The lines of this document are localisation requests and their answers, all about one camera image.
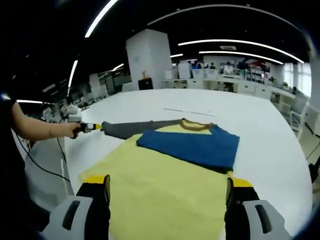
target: ceiling light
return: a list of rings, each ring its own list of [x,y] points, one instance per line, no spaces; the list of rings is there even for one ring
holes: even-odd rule
[[[88,31],[85,34],[85,38],[89,38],[90,35],[92,34],[92,32],[95,30],[96,26],[98,25],[98,23],[101,21],[101,19],[106,15],[106,13],[113,7],[113,5],[116,4],[116,2],[118,2],[118,0],[110,0],[105,6],[104,8],[101,10],[101,12],[98,14],[98,16],[96,16],[95,20],[93,21],[93,23],[91,24],[91,26],[89,27]]]
[[[74,77],[77,64],[78,64],[78,60],[75,60],[74,63],[73,63],[73,66],[72,66],[72,70],[71,70],[71,74],[70,74],[70,79],[69,79],[68,88],[70,88],[70,86],[71,86],[72,78]]]
[[[183,43],[179,43],[178,46],[183,46],[183,45],[189,45],[189,44],[199,44],[199,43],[212,43],[212,42],[229,42],[229,43],[240,43],[240,44],[251,44],[251,45],[256,45],[256,46],[260,46],[260,47],[264,47],[267,49],[272,49],[275,50],[279,53],[285,54],[295,60],[297,60],[298,62],[304,64],[305,62],[302,61],[301,59],[297,58],[296,56],[293,56],[292,54],[282,51],[278,48],[272,47],[272,46],[268,46],[268,45],[264,45],[264,44],[260,44],[257,42],[253,42],[253,41],[242,41],[242,40],[231,40],[231,39],[207,39],[207,40],[197,40],[197,41],[188,41],[188,42],[183,42]]]
[[[55,91],[55,92],[51,93],[50,96],[53,96],[53,95],[55,95],[57,93],[58,93],[58,91]]]
[[[260,12],[260,13],[263,13],[263,14],[268,14],[270,16],[273,16],[273,17],[277,18],[277,19],[280,19],[281,21],[286,22],[287,24],[291,25],[292,27],[294,27],[298,31],[301,31],[297,26],[295,26],[291,22],[289,22],[289,21],[285,20],[284,18],[282,18],[282,17],[280,17],[278,15],[275,15],[275,14],[273,14],[271,12],[268,12],[268,11],[265,11],[265,10],[262,10],[262,9],[259,9],[259,8],[251,7],[251,6],[236,5],[236,4],[208,4],[208,5],[193,6],[193,7],[185,8],[185,9],[182,9],[180,11],[174,11],[174,12],[171,12],[171,13],[169,13],[167,15],[161,16],[161,17],[157,18],[156,20],[153,20],[153,21],[149,22],[147,25],[150,26],[150,25],[152,25],[152,24],[154,24],[154,23],[156,23],[156,22],[158,22],[160,20],[166,19],[166,18],[171,17],[171,16],[176,15],[176,14],[181,14],[181,13],[185,13],[185,12],[192,11],[192,10],[197,10],[197,9],[219,8],[219,7],[249,9],[249,10]]]
[[[119,66],[116,66],[114,69],[112,69],[112,71],[115,71],[121,67],[123,67],[125,64],[124,63],[121,63]]]
[[[11,98],[6,93],[2,93],[1,98],[2,100],[11,100]]]
[[[47,92],[49,91],[50,89],[53,89],[56,85],[55,84],[51,84],[50,86],[46,87],[45,89],[42,90],[42,92]]]
[[[28,104],[42,104],[42,101],[32,101],[32,100],[17,100],[18,103],[28,103]]]
[[[245,56],[251,56],[251,57],[255,57],[255,58],[269,60],[269,61],[275,62],[277,64],[281,64],[281,65],[284,64],[281,61],[277,61],[277,60],[274,60],[274,59],[269,58],[269,57],[255,55],[255,54],[251,54],[251,53],[245,53],[245,52],[238,52],[238,51],[200,51],[199,53],[200,54],[236,54],[236,55],[245,55]]]
[[[181,54],[176,54],[176,55],[171,55],[170,58],[181,57],[181,56],[183,56],[182,53]]]
[[[101,75],[100,77],[99,77],[99,79],[101,79],[101,78],[103,78],[105,75],[107,75],[109,73],[109,71],[106,71],[103,75]]]

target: bracelet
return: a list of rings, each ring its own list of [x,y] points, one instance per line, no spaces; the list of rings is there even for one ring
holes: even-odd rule
[[[52,128],[52,123],[50,123],[49,138],[51,138],[51,128]]]

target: person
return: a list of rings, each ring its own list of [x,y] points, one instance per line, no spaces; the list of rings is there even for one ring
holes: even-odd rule
[[[234,72],[234,67],[231,66],[231,64],[230,64],[229,61],[228,61],[228,62],[226,63],[226,65],[224,66],[224,68],[223,68],[223,73],[224,73],[225,75],[234,75],[234,74],[235,74],[235,72]]]
[[[198,61],[196,66],[197,66],[198,69],[204,69],[205,68],[205,65],[204,65],[204,63],[202,61]]]
[[[41,224],[41,209],[30,199],[25,162],[15,143],[13,129],[20,137],[32,142],[58,137],[74,137],[79,123],[48,123],[24,115],[15,93],[0,81],[0,126],[1,126],[1,197],[4,202],[2,239],[42,239],[37,233]]]
[[[213,62],[211,63],[210,69],[216,69]]]

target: black ceiling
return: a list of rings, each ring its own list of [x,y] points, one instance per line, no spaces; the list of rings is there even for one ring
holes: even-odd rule
[[[91,37],[85,38],[92,21],[108,0],[59,2],[63,0],[13,0],[2,20],[7,23],[3,34],[7,41],[2,45],[5,52],[5,73],[7,79],[20,85],[17,94],[21,99],[49,101],[50,94],[42,93],[42,89],[52,83],[69,80],[74,60],[79,60],[79,63],[72,85],[87,81],[89,74],[110,70],[121,63],[125,63],[127,68],[126,40],[146,28],[168,33],[171,53],[183,53],[185,58],[196,57],[199,51],[221,50],[221,44],[178,46],[178,43],[233,39],[269,45],[308,61],[309,46],[299,30],[273,16],[249,9],[195,9],[147,26],[149,22],[178,9],[208,4],[249,4],[276,14],[300,28],[305,27],[315,42],[319,39],[316,26],[312,25],[313,9],[308,9],[309,4],[271,4],[270,1],[252,0],[198,0],[189,3],[185,0],[119,0]],[[223,45],[236,46],[238,52],[293,62],[292,58],[263,47],[240,43]],[[11,80],[12,75],[16,75],[14,80]]]

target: human arm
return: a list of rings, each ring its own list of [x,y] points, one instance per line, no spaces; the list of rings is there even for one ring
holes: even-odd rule
[[[24,139],[36,142],[50,138],[74,136],[73,130],[80,128],[76,122],[48,123],[24,115],[19,103],[12,106],[12,119],[14,131]]]

